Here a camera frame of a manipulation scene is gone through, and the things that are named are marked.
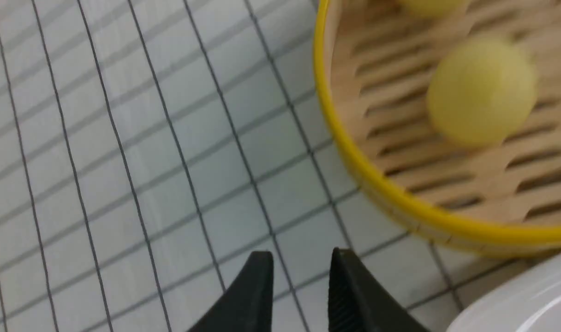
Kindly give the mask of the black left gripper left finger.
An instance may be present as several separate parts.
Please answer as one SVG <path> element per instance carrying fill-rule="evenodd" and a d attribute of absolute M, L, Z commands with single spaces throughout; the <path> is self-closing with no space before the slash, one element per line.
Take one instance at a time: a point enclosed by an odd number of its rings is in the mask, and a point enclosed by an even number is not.
<path fill-rule="evenodd" d="M 274 257 L 253 251 L 237 277 L 190 332 L 270 332 L 274 304 Z"/>

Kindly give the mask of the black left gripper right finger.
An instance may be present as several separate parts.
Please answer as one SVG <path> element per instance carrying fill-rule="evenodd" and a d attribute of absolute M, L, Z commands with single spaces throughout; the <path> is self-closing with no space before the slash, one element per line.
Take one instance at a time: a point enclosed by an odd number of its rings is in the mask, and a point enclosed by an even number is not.
<path fill-rule="evenodd" d="M 425 332 L 356 253 L 335 248 L 328 281 L 329 332 Z"/>

